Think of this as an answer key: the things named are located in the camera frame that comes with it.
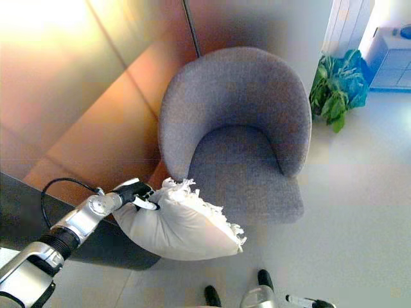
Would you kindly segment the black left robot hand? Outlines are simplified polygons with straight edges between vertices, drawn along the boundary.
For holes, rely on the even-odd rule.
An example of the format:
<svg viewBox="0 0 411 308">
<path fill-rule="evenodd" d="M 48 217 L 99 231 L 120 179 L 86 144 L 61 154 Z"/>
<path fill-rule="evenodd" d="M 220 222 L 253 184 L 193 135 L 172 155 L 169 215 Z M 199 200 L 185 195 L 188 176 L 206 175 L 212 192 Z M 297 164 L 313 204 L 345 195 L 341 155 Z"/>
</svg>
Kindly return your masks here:
<svg viewBox="0 0 411 308">
<path fill-rule="evenodd" d="M 127 180 L 112 190 L 112 193 L 119 195 L 122 200 L 122 205 L 131 203 L 136 208 L 136 211 L 139 211 L 140 209 L 160 209 L 158 204 L 149 200 L 154 192 L 155 191 L 148 184 L 141 182 L 138 178 Z"/>
</svg>

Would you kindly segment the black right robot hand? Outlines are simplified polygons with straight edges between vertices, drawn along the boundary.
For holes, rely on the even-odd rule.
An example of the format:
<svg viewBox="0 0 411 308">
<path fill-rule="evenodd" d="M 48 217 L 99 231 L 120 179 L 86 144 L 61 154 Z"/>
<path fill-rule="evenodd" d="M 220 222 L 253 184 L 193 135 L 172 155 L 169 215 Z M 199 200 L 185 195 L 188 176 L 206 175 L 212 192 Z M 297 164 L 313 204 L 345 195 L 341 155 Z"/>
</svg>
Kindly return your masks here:
<svg viewBox="0 0 411 308">
<path fill-rule="evenodd" d="M 293 295 L 286 295 L 287 302 L 303 308 L 336 308 L 335 304 L 320 299 L 303 298 Z"/>
</svg>

